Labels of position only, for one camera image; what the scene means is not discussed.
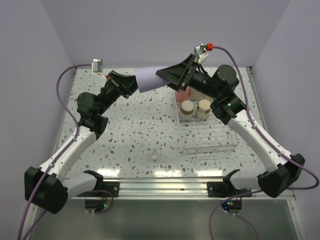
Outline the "red plastic cup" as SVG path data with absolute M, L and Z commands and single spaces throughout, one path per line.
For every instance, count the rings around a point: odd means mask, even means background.
M 184 101 L 189 99 L 189 92 L 188 91 L 176 91 L 175 92 L 175 100 L 178 104 L 181 104 Z

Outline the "purple plastic cup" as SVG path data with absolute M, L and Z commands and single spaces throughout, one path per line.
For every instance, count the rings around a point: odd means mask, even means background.
M 145 93 L 168 85 L 168 80 L 156 75 L 158 70 L 165 68 L 166 66 L 136 68 L 134 72 L 139 92 Z

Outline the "metal cup front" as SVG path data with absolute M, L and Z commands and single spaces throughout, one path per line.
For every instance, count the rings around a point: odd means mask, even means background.
M 182 120 L 188 121 L 193 117 L 194 110 L 194 103 L 190 100 L 185 100 L 180 104 L 178 115 Z

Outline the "metal cup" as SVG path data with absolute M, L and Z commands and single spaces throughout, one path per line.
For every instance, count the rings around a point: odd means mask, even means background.
M 202 99 L 198 102 L 195 115 L 198 119 L 205 120 L 209 117 L 211 111 L 211 102 L 206 99 Z
M 205 100 L 208 100 L 208 101 L 210 101 L 211 103 L 213 102 L 213 98 L 211 98 L 210 96 L 208 96 L 208 95 L 206 95 L 206 94 L 203 94 L 203 98 L 205 99 Z
M 194 110 L 194 103 L 190 100 L 185 100 L 180 104 L 178 115 L 182 120 L 188 121 L 193 117 Z

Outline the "white wire dish rack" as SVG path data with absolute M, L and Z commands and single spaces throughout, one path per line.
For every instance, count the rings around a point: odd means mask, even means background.
M 179 124 L 181 154 L 183 156 L 219 156 L 232 153 L 240 143 L 238 135 L 228 126 L 218 120 L 210 110 L 207 119 L 196 117 L 195 110 L 199 100 L 188 100 L 194 103 L 193 117 L 190 120 L 182 120 L 179 117 L 181 103 L 176 102 L 177 121 Z

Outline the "clear glass cup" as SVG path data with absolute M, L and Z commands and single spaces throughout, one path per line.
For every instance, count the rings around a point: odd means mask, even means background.
M 162 151 L 159 148 L 152 148 L 148 153 L 148 157 L 150 161 L 158 162 L 162 159 Z

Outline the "beige plastic cup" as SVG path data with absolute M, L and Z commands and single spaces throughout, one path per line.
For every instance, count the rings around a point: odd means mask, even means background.
M 203 94 L 193 88 L 189 89 L 188 97 L 192 100 L 200 100 L 203 98 Z

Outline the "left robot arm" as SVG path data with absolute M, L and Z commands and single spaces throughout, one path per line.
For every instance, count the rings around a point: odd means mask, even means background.
M 106 82 L 99 94 L 81 93 L 77 99 L 75 130 L 61 148 L 39 167 L 29 167 L 24 173 L 24 194 L 29 204 L 56 214 L 69 198 L 89 192 L 103 193 L 102 175 L 86 170 L 79 187 L 64 186 L 67 173 L 83 152 L 105 132 L 109 119 L 103 114 L 119 97 L 129 98 L 137 89 L 135 75 L 123 75 L 112 70 L 104 76 Z

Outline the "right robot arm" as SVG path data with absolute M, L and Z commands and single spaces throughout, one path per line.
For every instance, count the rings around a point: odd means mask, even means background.
M 162 68 L 156 75 L 166 79 L 168 86 L 181 92 L 190 87 L 211 98 L 210 108 L 214 116 L 236 132 L 261 160 L 265 170 L 261 173 L 233 170 L 222 183 L 215 187 L 219 197 L 235 196 L 246 189 L 260 189 L 272 198 L 278 197 L 300 176 L 305 159 L 301 154 L 291 154 L 281 147 L 260 124 L 248 117 L 247 105 L 235 94 L 239 84 L 236 70 L 223 64 L 213 76 L 198 70 L 195 55 L 190 54 L 183 62 Z

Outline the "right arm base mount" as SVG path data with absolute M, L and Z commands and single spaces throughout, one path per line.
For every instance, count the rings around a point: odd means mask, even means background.
M 223 181 L 209 181 L 207 182 L 206 186 L 208 197 L 210 198 L 229 198 L 244 193 L 248 193 L 248 195 L 245 196 L 246 198 L 252 196 L 251 189 L 236 189 L 232 185 L 228 185 Z M 242 198 L 242 196 L 238 196 L 228 200 L 227 202 L 222 203 L 221 207 L 227 212 L 237 214 L 240 212 L 243 206 Z

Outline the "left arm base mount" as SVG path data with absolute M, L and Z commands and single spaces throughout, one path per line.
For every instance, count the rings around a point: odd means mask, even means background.
M 120 183 L 118 181 L 102 181 L 93 190 L 76 195 L 84 198 L 84 206 L 93 216 L 109 211 L 114 205 L 114 199 L 119 196 Z

